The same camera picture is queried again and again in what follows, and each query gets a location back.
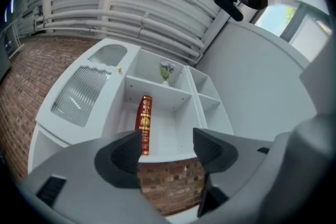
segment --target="shelf divider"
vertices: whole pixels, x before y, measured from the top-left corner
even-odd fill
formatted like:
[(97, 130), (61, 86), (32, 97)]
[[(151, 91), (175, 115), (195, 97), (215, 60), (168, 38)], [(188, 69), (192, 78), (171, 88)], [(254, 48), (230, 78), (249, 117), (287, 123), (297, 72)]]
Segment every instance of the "shelf divider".
[(202, 108), (203, 108), (204, 111), (209, 109), (209, 108), (213, 108), (214, 106), (221, 103), (220, 100), (209, 97), (209, 96), (206, 96), (206, 95), (201, 94), (201, 93), (199, 93), (198, 96), (199, 96), (199, 99), (201, 101)]
[(125, 79), (125, 101), (139, 104), (144, 95), (153, 98), (153, 106), (167, 111), (176, 111), (192, 95), (186, 91), (133, 76)]

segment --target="black vent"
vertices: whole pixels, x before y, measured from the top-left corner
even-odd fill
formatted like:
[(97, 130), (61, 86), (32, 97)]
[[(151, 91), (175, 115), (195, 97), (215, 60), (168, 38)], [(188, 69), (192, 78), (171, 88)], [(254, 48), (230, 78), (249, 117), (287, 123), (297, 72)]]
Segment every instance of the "black vent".
[(194, 128), (194, 151), (197, 158), (206, 173), (224, 172), (238, 159), (238, 150), (206, 131)]
[(52, 207), (65, 182), (65, 179), (50, 176), (36, 196)]
[(267, 154), (269, 152), (269, 148), (266, 147), (261, 147), (260, 149), (257, 150), (258, 152)]

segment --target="white shelf unit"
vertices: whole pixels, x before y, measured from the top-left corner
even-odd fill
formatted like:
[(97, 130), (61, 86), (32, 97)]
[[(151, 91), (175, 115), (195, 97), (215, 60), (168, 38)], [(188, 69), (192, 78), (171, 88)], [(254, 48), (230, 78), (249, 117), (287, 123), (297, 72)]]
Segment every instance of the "white shelf unit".
[(233, 135), (230, 120), (211, 78), (198, 70), (186, 67), (192, 78), (196, 105), (201, 113), (202, 127)]
[(28, 173), (67, 146), (37, 123), (29, 148)]
[[(111, 45), (118, 46), (116, 54)], [(162, 84), (161, 61), (176, 65), (169, 87)], [(144, 95), (153, 98), (150, 155), (139, 162), (195, 158), (193, 128), (203, 126), (203, 111), (192, 85), (184, 65), (132, 44), (102, 40), (81, 55), (46, 96), (36, 117), (28, 172), (68, 145), (134, 130)]]

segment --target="ribbed glass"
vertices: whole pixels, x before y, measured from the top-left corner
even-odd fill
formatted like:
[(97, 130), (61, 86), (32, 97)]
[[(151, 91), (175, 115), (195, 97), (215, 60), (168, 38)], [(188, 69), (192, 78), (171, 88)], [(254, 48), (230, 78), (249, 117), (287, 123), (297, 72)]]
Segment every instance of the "ribbed glass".
[(123, 46), (108, 45), (98, 50), (89, 61), (116, 67), (126, 53), (127, 49)]
[(84, 127), (109, 77), (110, 75), (105, 71), (81, 67), (58, 96), (51, 108), (52, 113)]

